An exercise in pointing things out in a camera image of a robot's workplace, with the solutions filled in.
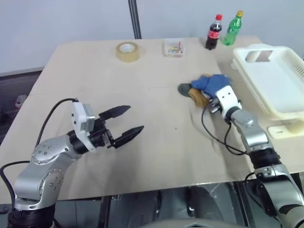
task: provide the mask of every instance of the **table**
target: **table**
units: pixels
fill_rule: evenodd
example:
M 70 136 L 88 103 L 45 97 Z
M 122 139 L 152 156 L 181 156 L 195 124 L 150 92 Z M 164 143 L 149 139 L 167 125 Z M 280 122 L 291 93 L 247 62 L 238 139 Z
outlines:
M 90 103 L 96 114 L 118 105 L 132 108 L 106 122 L 114 138 L 139 125 L 143 131 L 118 149 L 100 148 L 70 166 L 59 200 L 98 197 L 136 191 L 175 188 L 198 183 L 243 180 L 253 168 L 246 156 L 234 156 L 211 140 L 201 127 L 202 109 L 177 91 L 179 83 L 190 82 L 202 73 L 225 73 L 233 79 L 236 94 L 246 108 L 269 124 L 255 100 L 244 89 L 237 71 L 230 68 L 232 49 L 261 42 L 256 37 L 239 37 L 234 47 L 218 44 L 213 51 L 197 38 L 186 39 L 186 55 L 162 55 L 161 39 L 136 40 L 141 57 L 127 64 L 115 56 L 122 40 L 81 41 L 59 46 L 35 83 L 0 147 L 0 165 L 28 160 L 39 129 L 51 107 L 66 97 Z M 71 104 L 63 104 L 51 117 L 42 139 L 72 129 Z M 227 125 L 219 116 L 206 116 L 211 132 L 223 138 Z M 303 137 L 273 144 L 290 172 L 304 170 Z M 236 130 L 228 139 L 242 148 Z M 13 183 L 24 165 L 7 168 Z M 0 203 L 10 198 L 0 182 Z

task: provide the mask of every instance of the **coca-cola bottle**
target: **coca-cola bottle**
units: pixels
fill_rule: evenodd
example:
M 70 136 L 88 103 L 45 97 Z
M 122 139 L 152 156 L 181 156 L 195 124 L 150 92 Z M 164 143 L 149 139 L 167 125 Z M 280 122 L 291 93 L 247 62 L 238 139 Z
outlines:
M 222 25 L 220 21 L 222 20 L 223 15 L 218 14 L 215 17 L 215 22 L 210 26 L 208 33 L 208 38 L 206 41 L 206 48 L 209 50 L 215 49 L 218 44 L 219 33 L 222 30 Z

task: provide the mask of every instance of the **blue glove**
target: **blue glove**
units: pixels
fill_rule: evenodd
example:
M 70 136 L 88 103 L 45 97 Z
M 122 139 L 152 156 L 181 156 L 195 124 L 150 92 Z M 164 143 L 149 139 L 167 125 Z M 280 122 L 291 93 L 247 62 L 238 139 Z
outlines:
M 210 96 L 210 98 L 214 98 L 215 93 L 218 90 L 229 85 L 229 78 L 227 78 L 225 75 L 212 75 L 211 77 L 203 76 L 200 79 L 191 82 L 192 88 L 202 90 L 204 93 Z

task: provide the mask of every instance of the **tape roll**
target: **tape roll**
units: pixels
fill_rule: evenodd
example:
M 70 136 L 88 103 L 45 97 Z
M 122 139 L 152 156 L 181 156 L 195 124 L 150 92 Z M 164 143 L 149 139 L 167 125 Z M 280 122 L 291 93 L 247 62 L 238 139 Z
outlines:
M 133 42 L 124 42 L 116 47 L 117 57 L 125 62 L 131 63 L 139 59 L 138 45 Z

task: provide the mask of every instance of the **white plastic basket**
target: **white plastic basket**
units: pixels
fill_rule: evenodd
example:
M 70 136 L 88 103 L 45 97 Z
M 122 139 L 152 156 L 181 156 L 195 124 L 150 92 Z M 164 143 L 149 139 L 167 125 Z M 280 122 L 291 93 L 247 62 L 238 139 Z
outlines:
M 288 47 L 254 44 L 234 50 L 233 64 L 272 120 L 299 120 L 269 127 L 274 138 L 304 135 L 304 61 Z

